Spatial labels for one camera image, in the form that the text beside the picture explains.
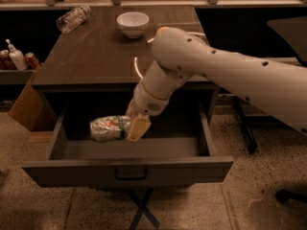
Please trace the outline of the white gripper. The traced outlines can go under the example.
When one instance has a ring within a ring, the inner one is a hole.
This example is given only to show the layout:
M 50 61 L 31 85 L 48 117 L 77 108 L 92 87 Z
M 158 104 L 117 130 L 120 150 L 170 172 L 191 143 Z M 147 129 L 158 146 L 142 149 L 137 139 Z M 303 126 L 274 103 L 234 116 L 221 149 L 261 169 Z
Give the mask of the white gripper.
M 139 82 L 133 91 L 133 98 L 130 100 L 126 111 L 127 116 L 132 116 L 126 140 L 130 142 L 138 141 L 152 124 L 150 116 L 160 115 L 168 103 L 168 99 L 160 100 L 153 97 Z

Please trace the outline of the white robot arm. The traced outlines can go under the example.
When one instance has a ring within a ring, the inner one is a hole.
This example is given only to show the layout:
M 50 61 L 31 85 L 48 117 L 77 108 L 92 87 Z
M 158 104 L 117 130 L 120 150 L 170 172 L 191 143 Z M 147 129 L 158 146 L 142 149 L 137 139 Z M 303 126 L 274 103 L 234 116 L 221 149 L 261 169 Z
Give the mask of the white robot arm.
M 179 28 L 162 27 L 152 43 L 153 63 L 136 85 L 127 114 L 129 141 L 139 140 L 172 94 L 198 75 L 277 120 L 307 131 L 307 68 L 210 47 Z

